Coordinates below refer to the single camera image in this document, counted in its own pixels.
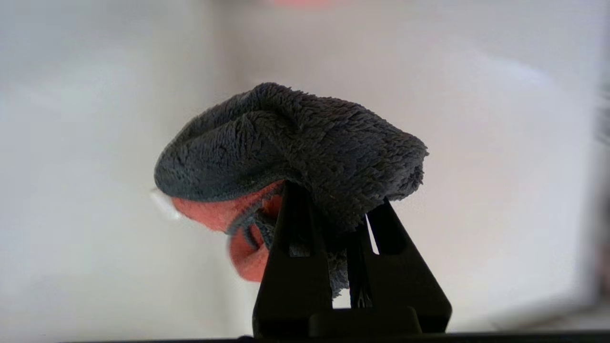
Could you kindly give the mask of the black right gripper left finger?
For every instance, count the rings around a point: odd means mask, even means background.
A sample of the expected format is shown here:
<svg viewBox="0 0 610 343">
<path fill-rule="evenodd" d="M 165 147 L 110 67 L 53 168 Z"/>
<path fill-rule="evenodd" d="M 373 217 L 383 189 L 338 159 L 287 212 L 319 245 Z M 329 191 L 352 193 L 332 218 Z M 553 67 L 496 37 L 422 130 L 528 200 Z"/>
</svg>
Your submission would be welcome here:
<svg viewBox="0 0 610 343">
<path fill-rule="evenodd" d="M 286 182 L 253 310 L 255 336 L 309 336 L 310 317 L 333 308 L 324 226 L 308 191 Z"/>
</svg>

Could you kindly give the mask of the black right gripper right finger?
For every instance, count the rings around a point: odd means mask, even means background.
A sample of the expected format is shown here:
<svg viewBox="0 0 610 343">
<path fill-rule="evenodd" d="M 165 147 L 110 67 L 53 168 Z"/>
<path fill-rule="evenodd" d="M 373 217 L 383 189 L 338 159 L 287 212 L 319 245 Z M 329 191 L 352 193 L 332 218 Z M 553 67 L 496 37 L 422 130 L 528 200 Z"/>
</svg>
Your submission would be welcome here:
<svg viewBox="0 0 610 343">
<path fill-rule="evenodd" d="M 373 324 L 403 333 L 444 333 L 452 306 L 388 200 L 349 237 L 349 297 Z"/>
</svg>

